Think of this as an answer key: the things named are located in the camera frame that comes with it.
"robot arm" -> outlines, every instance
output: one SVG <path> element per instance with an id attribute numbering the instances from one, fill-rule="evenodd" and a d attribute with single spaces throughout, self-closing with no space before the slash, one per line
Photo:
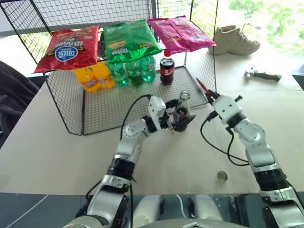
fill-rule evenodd
<path id="1" fill-rule="evenodd" d="M 304 209 L 294 188 L 286 180 L 277 158 L 266 143 L 264 129 L 250 122 L 243 114 L 237 101 L 227 95 L 219 95 L 205 90 L 209 103 L 213 106 L 208 120 L 217 115 L 227 130 L 238 133 L 246 147 L 249 165 L 260 186 L 260 196 L 268 204 L 263 210 L 265 222 L 269 228 L 304 227 Z"/>
<path id="2" fill-rule="evenodd" d="M 177 100 L 171 100 L 165 104 L 159 97 L 150 97 L 150 116 L 133 121 L 124 127 L 112 163 L 98 185 L 86 215 L 74 219 L 64 228 L 121 227 L 129 202 L 124 194 L 131 185 L 133 170 L 141 154 L 143 141 L 153 132 L 180 127 L 190 123 L 195 117 L 189 116 L 179 123 L 172 124 L 166 109 L 174 107 L 176 102 Z"/>

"chip bag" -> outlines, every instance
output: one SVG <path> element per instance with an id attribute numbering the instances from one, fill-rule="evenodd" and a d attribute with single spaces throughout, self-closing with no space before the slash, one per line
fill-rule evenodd
<path id="1" fill-rule="evenodd" d="M 148 19 L 148 22 L 171 54 L 192 52 L 216 45 L 202 30 L 187 20 L 186 16 Z"/>
<path id="2" fill-rule="evenodd" d="M 146 20 L 106 27 L 104 41 L 108 63 L 130 62 L 161 52 Z"/>
<path id="3" fill-rule="evenodd" d="M 45 55 L 34 73 L 49 70 L 72 70 L 97 63 L 99 26 L 77 31 L 69 29 L 53 32 Z"/>

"green chip bag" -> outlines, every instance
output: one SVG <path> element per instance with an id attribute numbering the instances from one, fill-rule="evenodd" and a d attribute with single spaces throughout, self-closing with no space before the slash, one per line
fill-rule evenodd
<path id="1" fill-rule="evenodd" d="M 161 52 L 146 20 L 106 27 L 104 41 L 108 63 L 130 62 Z"/>

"orange juice bottle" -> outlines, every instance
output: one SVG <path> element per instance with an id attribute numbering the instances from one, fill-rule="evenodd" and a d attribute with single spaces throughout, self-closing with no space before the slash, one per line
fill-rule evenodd
<path id="1" fill-rule="evenodd" d="M 98 62 L 95 65 L 87 66 L 87 69 L 93 72 L 102 88 L 112 88 L 115 81 L 111 78 L 111 73 L 104 62 Z"/>
<path id="2" fill-rule="evenodd" d="M 101 87 L 101 84 L 94 76 L 93 71 L 87 67 L 75 69 L 72 71 L 76 74 L 78 81 L 82 84 L 86 91 L 97 92 L 97 90 Z"/>

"plastic bottle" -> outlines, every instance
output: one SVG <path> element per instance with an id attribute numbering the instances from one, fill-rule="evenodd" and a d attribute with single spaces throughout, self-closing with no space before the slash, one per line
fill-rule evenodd
<path id="1" fill-rule="evenodd" d="M 183 90 L 180 93 L 180 98 L 177 106 L 175 107 L 174 113 L 173 113 L 173 119 L 174 122 L 177 123 L 181 121 L 183 118 L 187 117 L 190 114 L 190 93 L 187 90 Z M 178 129 L 175 129 L 178 132 L 183 132 L 187 128 L 187 125 L 182 126 Z"/>
<path id="2" fill-rule="evenodd" d="M 115 85 L 115 81 L 111 78 L 111 73 L 104 62 L 98 62 L 86 68 L 93 72 L 94 77 L 98 80 L 102 88 L 110 89 Z"/>
<path id="3" fill-rule="evenodd" d="M 97 92 L 101 88 L 101 84 L 98 82 L 97 78 L 94 77 L 93 71 L 88 70 L 86 67 L 72 70 L 82 84 L 84 89 L 88 92 Z"/>
<path id="4" fill-rule="evenodd" d="M 171 58 L 169 50 L 164 51 L 165 57 L 161 59 L 161 82 L 164 86 L 171 85 L 174 74 L 174 60 Z"/>
<path id="5" fill-rule="evenodd" d="M 143 84 L 143 78 L 140 71 L 140 63 L 139 61 L 127 62 L 125 64 L 125 68 L 128 73 L 128 77 L 133 86 L 140 86 Z"/>
<path id="6" fill-rule="evenodd" d="M 146 82 L 152 82 L 155 79 L 155 59 L 153 56 L 147 56 L 139 60 L 141 66 L 142 78 Z"/>
<path id="7" fill-rule="evenodd" d="M 123 63 L 112 63 L 108 66 L 112 75 L 112 79 L 116 82 L 117 86 L 127 86 L 129 79 L 123 68 Z"/>

